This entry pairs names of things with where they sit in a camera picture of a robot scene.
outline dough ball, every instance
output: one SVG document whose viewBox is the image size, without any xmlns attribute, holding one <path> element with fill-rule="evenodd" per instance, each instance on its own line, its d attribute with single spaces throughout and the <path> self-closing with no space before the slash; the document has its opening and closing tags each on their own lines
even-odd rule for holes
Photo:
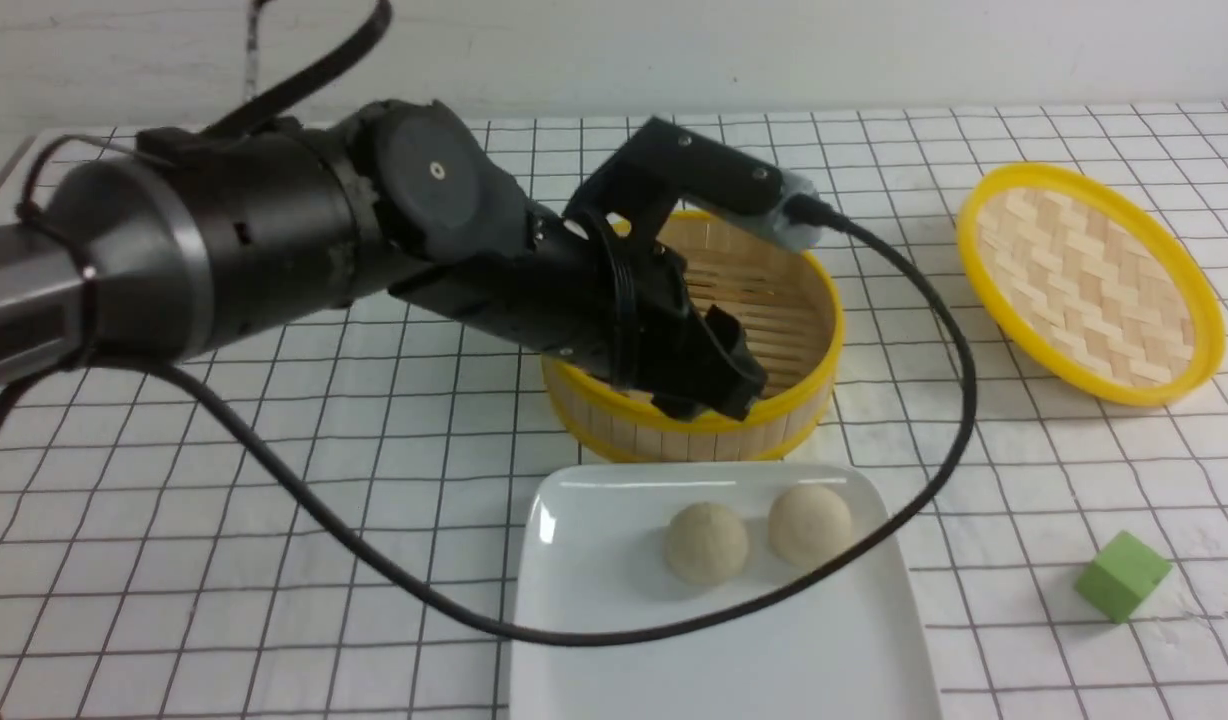
<svg viewBox="0 0 1228 720">
<path fill-rule="evenodd" d="M 720 585 L 747 564 L 747 527 L 725 505 L 695 503 L 668 525 L 663 552 L 684 582 Z"/>
<path fill-rule="evenodd" d="M 795 487 L 770 507 L 770 547 L 775 555 L 812 570 L 853 543 L 850 506 L 819 484 Z"/>
</svg>

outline bamboo steamer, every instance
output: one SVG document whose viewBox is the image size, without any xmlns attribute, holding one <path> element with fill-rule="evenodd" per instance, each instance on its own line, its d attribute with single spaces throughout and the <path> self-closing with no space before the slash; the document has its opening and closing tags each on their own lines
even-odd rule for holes
<svg viewBox="0 0 1228 720">
<path fill-rule="evenodd" d="M 545 358 L 553 409 L 580 442 L 618 462 L 783 457 L 833 404 L 846 332 L 833 279 L 809 252 L 792 254 L 704 213 L 674 214 L 659 242 L 686 258 L 698 308 L 718 305 L 745 328 L 752 355 L 769 372 L 761 399 L 742 423 L 711 412 L 682 423 L 643 393 L 615 392 Z"/>
</svg>

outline bamboo steamer basket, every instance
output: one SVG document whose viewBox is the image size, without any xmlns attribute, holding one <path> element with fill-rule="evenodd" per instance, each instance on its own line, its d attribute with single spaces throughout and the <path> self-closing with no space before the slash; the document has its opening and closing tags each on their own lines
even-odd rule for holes
<svg viewBox="0 0 1228 720">
<path fill-rule="evenodd" d="M 1104 401 L 1163 405 L 1207 382 L 1222 311 L 1183 243 L 1071 170 L 995 170 L 962 209 L 966 278 L 1011 340 Z"/>
<path fill-rule="evenodd" d="M 833 405 L 846 333 L 833 279 L 809 252 L 780 249 L 705 213 L 674 214 L 659 242 L 686 258 L 698 308 L 718 305 L 743 324 L 752 355 L 769 372 L 760 401 L 740 423 L 713 412 L 683 423 L 666 418 L 645 393 L 615 392 L 545 358 L 553 409 L 580 442 L 616 462 L 783 457 Z"/>
</svg>

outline white wall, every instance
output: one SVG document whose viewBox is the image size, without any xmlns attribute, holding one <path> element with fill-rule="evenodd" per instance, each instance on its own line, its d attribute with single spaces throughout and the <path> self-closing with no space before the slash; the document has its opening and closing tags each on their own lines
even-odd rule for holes
<svg viewBox="0 0 1228 720">
<path fill-rule="evenodd" d="M 370 0 L 280 0 L 270 84 Z M 243 0 L 0 0 L 0 129 L 210 119 Z M 438 96 L 474 115 L 1228 100 L 1228 0 L 395 0 L 308 112 Z"/>
</svg>

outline yellow rim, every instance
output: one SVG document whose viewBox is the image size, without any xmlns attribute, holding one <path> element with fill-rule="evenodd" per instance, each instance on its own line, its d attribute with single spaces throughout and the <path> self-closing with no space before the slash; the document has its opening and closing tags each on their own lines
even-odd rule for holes
<svg viewBox="0 0 1228 720">
<path fill-rule="evenodd" d="M 556 401 L 556 396 L 554 393 L 546 393 L 546 399 L 551 402 L 551 409 L 556 417 L 560 418 L 560 424 L 565 425 L 565 430 L 569 430 L 569 434 L 572 434 L 572 436 L 576 437 L 583 447 L 587 447 L 592 452 L 596 452 L 596 455 L 604 457 L 604 460 L 609 460 L 610 462 L 659 462 L 659 460 L 656 460 L 655 457 L 631 455 L 631 452 L 628 452 L 626 450 L 615 447 L 609 442 L 600 441 L 600 439 L 594 436 L 594 434 L 587 432 L 587 430 L 580 428 L 577 423 L 573 423 L 573 419 L 565 413 L 564 407 L 561 407 L 560 402 Z M 771 447 L 760 455 L 747 457 L 747 461 L 758 462 L 761 460 L 782 460 L 785 455 L 796 450 L 798 445 L 804 442 L 806 439 L 819 428 L 819 420 L 828 413 L 829 407 L 833 407 L 833 404 L 830 404 L 830 402 L 825 402 L 823 410 L 819 410 L 819 413 L 814 415 L 814 420 L 807 423 L 806 428 L 797 430 L 797 434 L 786 439 L 782 445 Z"/>
<path fill-rule="evenodd" d="M 678 213 L 673 217 L 711 217 L 706 213 L 700 213 L 698 210 Z M 556 362 L 556 369 L 565 378 L 565 382 L 578 389 L 583 398 L 591 402 L 592 405 L 599 407 L 605 413 L 610 413 L 624 420 L 631 420 L 637 425 L 643 425 L 643 428 L 653 428 L 659 430 L 666 430 L 667 432 L 722 432 L 723 430 L 733 430 L 737 428 L 744 428 L 745 425 L 760 424 L 766 420 L 772 420 L 791 413 L 796 407 L 803 405 L 815 392 L 823 387 L 823 383 L 828 382 L 833 377 L 833 369 L 837 366 L 837 358 L 841 356 L 841 348 L 844 345 L 844 332 L 846 332 L 846 313 L 841 307 L 841 294 L 837 291 L 837 284 L 833 281 L 833 275 L 829 275 L 819 260 L 810 254 L 810 252 L 802 252 L 802 258 L 806 258 L 810 263 L 810 268 L 814 268 L 814 273 L 819 275 L 820 281 L 828 288 L 828 296 L 833 297 L 833 339 L 829 342 L 828 351 L 823 356 L 823 360 L 815 365 L 814 370 L 809 375 L 806 375 L 801 382 L 796 383 L 786 392 L 780 392 L 775 397 L 766 398 L 765 401 L 758 401 L 755 405 L 752 405 L 752 413 L 748 413 L 747 420 L 739 423 L 725 415 L 716 414 L 713 412 L 704 413 L 699 419 L 691 423 L 682 423 L 666 418 L 653 405 L 647 404 L 647 402 L 632 401 L 631 397 L 619 394 L 592 378 L 591 375 L 582 372 L 582 370 L 575 369 L 573 365 L 565 362 Z M 591 445 L 596 450 L 596 445 L 599 442 L 588 444 L 589 437 L 582 437 L 581 432 L 570 428 L 570 431 L 576 434 L 578 439 L 582 439 L 585 445 Z M 793 437 L 797 442 L 802 441 L 804 437 Z"/>
<path fill-rule="evenodd" d="M 1130 387 L 1120 385 L 1109 378 L 1099 377 L 1084 366 L 1054 350 L 1047 342 L 1035 332 L 1025 319 L 1023 319 L 1006 300 L 1005 295 L 995 286 L 979 256 L 977 242 L 977 215 L 982 206 L 1001 192 L 1011 190 L 1016 187 L 1039 187 L 1044 190 L 1062 192 L 1076 200 L 1084 202 L 1086 205 L 1106 214 L 1114 222 L 1120 222 L 1143 247 L 1152 252 L 1152 256 L 1170 273 L 1170 278 L 1178 286 L 1191 313 L 1196 327 L 1196 345 L 1192 351 L 1191 364 L 1178 375 L 1170 383 L 1157 387 Z M 1090 181 L 1071 170 L 1054 167 L 1044 163 L 1016 163 L 995 170 L 982 178 L 979 188 L 965 200 L 960 219 L 957 222 L 957 243 L 960 246 L 962 260 L 965 263 L 965 274 L 979 297 L 982 306 L 1007 337 L 1024 348 L 1027 354 L 1074 385 L 1106 401 L 1120 402 L 1124 405 L 1162 405 L 1164 402 L 1175 401 L 1178 397 L 1195 389 L 1213 374 L 1222 364 L 1226 350 L 1226 332 L 1223 331 L 1223 318 L 1218 307 L 1218 297 L 1210 288 L 1210 281 L 1199 265 L 1194 263 L 1191 256 L 1183 243 L 1172 237 L 1170 232 L 1156 222 L 1148 214 L 1138 206 L 1126 200 L 1113 188 Z"/>
</svg>

